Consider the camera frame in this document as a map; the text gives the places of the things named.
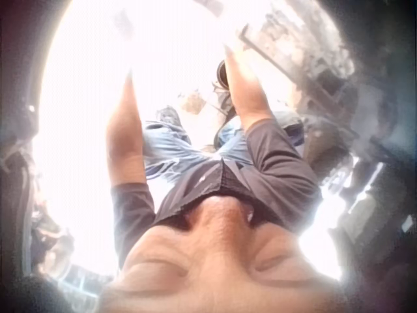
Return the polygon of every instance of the blue jeans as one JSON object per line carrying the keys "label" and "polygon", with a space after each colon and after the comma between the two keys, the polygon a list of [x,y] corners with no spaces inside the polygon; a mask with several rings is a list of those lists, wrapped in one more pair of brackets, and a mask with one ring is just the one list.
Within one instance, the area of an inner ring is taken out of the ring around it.
{"label": "blue jeans", "polygon": [[[275,112],[278,123],[287,132],[291,143],[301,154],[304,146],[304,131],[297,114]],[[182,127],[147,121],[143,129],[143,156],[148,185],[154,198],[155,208],[179,180],[181,175],[206,160],[223,158],[243,165],[252,165],[246,139],[238,116],[230,120],[218,135],[220,148],[214,153],[204,153],[191,146],[190,139]]]}

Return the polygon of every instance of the dark gray shirt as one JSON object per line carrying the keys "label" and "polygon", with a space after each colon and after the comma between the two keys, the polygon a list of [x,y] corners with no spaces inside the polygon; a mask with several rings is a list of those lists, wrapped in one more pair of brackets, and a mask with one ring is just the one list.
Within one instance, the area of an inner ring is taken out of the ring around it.
{"label": "dark gray shirt", "polygon": [[187,230],[184,213],[213,195],[234,196],[253,209],[252,227],[271,222],[298,233],[308,226],[321,201],[311,168],[290,144],[274,119],[252,125],[246,133],[253,166],[211,160],[186,173],[163,200],[157,214],[149,188],[134,183],[112,189],[115,246],[122,267],[136,241],[155,225]]}

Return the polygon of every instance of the shoe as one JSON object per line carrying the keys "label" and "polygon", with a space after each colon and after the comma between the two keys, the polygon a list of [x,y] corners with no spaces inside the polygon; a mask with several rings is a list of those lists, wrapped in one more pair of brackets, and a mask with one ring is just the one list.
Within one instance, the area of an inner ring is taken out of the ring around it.
{"label": "shoe", "polygon": [[182,127],[180,117],[172,106],[167,106],[161,110],[156,111],[156,120],[167,124]]}

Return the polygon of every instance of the nose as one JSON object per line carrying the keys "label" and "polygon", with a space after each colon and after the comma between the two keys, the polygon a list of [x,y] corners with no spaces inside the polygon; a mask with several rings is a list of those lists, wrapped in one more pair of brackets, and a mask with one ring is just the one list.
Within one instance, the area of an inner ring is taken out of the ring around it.
{"label": "nose", "polygon": [[202,201],[188,218],[193,237],[204,254],[244,252],[252,230],[252,208],[229,196],[214,196]]}

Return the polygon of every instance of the person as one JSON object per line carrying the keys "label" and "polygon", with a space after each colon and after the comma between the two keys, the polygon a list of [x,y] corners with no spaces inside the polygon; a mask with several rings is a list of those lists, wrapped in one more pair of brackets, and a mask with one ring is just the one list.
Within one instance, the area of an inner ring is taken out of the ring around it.
{"label": "person", "polygon": [[[298,247],[321,200],[315,175],[241,53],[225,56],[239,128],[215,158],[192,148],[169,110],[142,125],[145,104],[126,80],[106,135],[121,271],[99,312],[343,310],[338,284]],[[172,185],[157,213],[155,177]]]}

